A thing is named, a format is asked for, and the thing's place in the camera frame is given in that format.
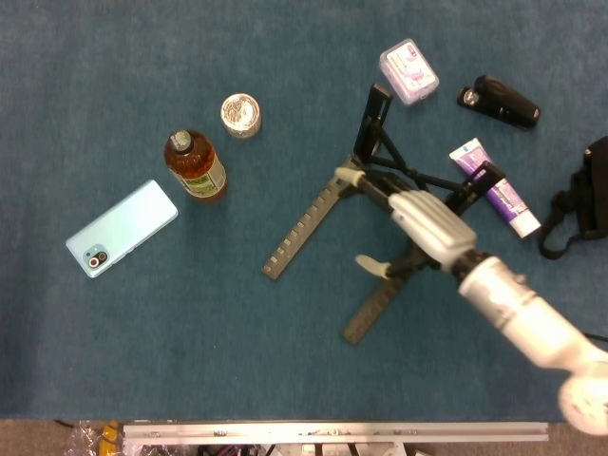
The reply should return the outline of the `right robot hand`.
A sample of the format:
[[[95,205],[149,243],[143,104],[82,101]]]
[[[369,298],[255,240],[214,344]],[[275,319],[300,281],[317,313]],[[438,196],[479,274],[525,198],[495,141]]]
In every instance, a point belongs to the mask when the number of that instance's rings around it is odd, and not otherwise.
[[[389,213],[410,239],[408,251],[392,263],[358,255],[356,262],[372,275],[404,278],[428,264],[448,271],[475,248],[476,233],[428,191],[414,190],[390,172],[337,167],[334,175]]]

